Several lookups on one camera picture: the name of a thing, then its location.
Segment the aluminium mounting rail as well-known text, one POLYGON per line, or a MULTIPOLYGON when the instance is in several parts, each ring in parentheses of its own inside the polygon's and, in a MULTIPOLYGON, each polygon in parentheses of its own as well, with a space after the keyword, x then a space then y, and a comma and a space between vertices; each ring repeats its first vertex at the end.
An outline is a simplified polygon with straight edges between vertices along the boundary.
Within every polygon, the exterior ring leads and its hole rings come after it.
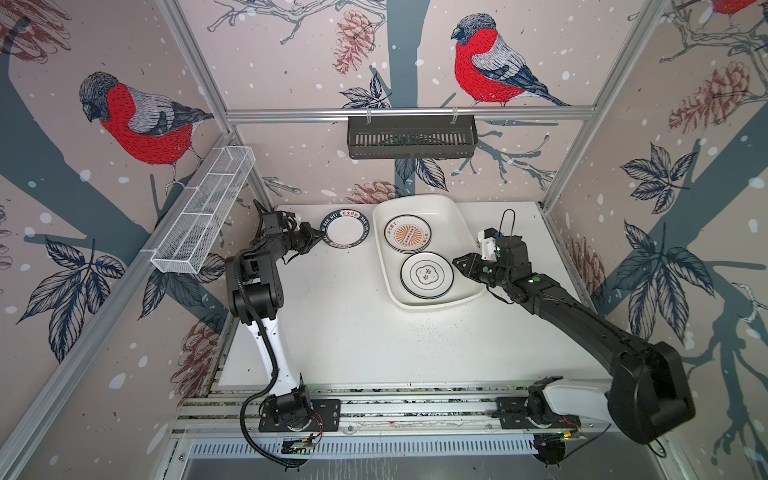
MULTIPOLYGON (((501 418, 520 414, 517 429, 532 430, 527 419, 528 392, 521 387, 475 386, 432 389, 315 389, 318 405, 339 403, 324 424, 340 433, 375 431, 498 430, 501 418)), ((173 431, 239 431, 239 414, 246 393, 218 391, 181 403, 173 431)))

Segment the horizontal aluminium frame bar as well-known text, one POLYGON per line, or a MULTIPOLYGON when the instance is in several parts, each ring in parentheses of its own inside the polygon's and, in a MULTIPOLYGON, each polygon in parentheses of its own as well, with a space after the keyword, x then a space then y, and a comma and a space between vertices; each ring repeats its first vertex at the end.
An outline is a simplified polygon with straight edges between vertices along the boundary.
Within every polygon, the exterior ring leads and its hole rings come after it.
POLYGON ((229 110, 225 119, 232 125, 260 123, 313 123, 345 121, 352 117, 401 116, 474 116, 476 120, 580 120, 596 114, 592 106, 513 106, 513 107, 445 107, 390 109, 267 109, 229 110))

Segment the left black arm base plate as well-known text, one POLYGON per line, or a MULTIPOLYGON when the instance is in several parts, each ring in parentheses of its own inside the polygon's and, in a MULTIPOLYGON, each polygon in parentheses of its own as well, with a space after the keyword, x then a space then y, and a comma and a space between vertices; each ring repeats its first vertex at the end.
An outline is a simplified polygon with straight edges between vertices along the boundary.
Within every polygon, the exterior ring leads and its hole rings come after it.
POLYGON ((261 414, 260 433, 325 433, 337 432, 341 414, 339 399, 311 400, 310 408, 298 407, 290 413, 261 414))

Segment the green ring plate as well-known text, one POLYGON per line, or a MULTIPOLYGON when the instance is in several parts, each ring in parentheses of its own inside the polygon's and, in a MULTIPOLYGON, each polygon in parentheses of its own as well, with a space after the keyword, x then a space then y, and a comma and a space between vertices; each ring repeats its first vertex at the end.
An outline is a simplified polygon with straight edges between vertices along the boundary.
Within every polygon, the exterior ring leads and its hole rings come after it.
POLYGON ((346 250, 363 243, 370 232, 367 217, 358 210, 339 209, 326 215, 321 224, 323 241, 331 248, 346 250))

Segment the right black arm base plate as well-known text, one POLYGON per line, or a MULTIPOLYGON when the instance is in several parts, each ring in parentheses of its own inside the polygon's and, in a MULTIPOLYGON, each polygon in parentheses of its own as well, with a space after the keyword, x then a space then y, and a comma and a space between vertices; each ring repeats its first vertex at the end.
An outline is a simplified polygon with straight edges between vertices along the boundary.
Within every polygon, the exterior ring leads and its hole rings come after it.
POLYGON ((559 429, 577 430, 581 421, 577 416, 554 413, 543 401, 529 397, 497 397, 496 410, 491 414, 503 430, 559 429))

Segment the white plastic bin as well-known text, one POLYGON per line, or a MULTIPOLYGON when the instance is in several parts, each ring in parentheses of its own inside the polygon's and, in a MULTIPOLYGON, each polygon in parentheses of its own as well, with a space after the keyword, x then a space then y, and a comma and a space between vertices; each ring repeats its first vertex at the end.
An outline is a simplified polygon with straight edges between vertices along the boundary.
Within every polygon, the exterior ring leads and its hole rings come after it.
POLYGON ((373 233, 387 290, 391 300, 398 307, 407 311, 439 310, 458 306, 482 295, 481 286, 462 276, 452 264, 456 257, 477 253, 479 246, 458 207, 450 198, 427 194, 389 200, 374 208, 372 218, 373 233), (392 218, 404 214, 423 218, 432 229, 431 243, 420 252, 437 253, 453 268, 453 286, 441 298, 416 298, 401 284, 401 265, 415 253, 401 253, 391 248, 384 238, 384 227, 392 218))

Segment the white plate black cloud emblem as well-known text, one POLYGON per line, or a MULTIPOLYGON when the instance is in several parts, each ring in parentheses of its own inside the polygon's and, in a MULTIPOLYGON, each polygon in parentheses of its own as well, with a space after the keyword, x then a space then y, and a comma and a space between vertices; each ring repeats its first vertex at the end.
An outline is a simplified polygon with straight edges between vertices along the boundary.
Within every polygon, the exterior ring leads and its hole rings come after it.
POLYGON ((424 251, 410 255, 403 262, 400 280, 411 295, 433 300, 443 297, 452 288, 454 273, 443 256, 424 251))

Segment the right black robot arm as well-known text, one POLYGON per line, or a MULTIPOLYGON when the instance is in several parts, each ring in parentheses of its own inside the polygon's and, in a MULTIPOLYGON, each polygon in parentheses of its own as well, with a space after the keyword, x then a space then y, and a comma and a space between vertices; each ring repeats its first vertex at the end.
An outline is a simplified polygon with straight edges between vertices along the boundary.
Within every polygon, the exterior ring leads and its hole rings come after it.
POLYGON ((557 327, 610 376, 607 381, 552 376, 534 383, 527 400, 533 422, 586 417, 610 423, 629 439, 648 444, 695 417, 693 395, 676 349, 619 329, 550 276, 534 272, 520 236, 487 229, 481 248, 479 253, 454 258, 456 270, 488 289, 501 288, 502 302, 519 305, 557 327))

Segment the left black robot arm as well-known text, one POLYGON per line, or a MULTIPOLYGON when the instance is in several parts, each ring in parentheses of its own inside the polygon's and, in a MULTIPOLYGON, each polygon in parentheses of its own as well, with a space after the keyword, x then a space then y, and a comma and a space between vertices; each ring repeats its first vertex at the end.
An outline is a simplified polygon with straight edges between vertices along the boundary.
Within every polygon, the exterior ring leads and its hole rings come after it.
POLYGON ((268 374, 261 415, 277 426, 307 422, 313 415, 310 396, 299 373, 291 368, 288 347, 282 338, 278 311, 285 295, 278 263, 309 253, 323 239, 323 232, 299 222, 292 212, 268 210, 254 202, 257 232, 249 246, 225 260, 228 308, 245 325, 256 342, 268 374))

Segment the orange sunburst plate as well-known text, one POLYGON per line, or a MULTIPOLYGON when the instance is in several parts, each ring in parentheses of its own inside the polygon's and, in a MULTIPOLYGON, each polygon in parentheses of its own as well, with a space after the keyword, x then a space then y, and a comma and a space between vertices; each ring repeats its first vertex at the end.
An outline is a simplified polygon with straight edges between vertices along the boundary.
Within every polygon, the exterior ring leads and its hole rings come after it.
POLYGON ((392 218, 385 225, 384 238, 398 252, 417 253, 431 243, 432 229, 423 218, 404 214, 392 218))

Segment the white mesh wall basket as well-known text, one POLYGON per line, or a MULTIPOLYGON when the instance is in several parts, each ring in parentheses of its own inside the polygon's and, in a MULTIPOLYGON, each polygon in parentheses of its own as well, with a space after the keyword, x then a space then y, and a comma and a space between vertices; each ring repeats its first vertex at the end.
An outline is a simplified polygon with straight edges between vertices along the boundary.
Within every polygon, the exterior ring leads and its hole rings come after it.
POLYGON ((253 168, 255 157, 246 146, 213 151, 213 161, 151 262, 162 273, 197 274, 253 168))

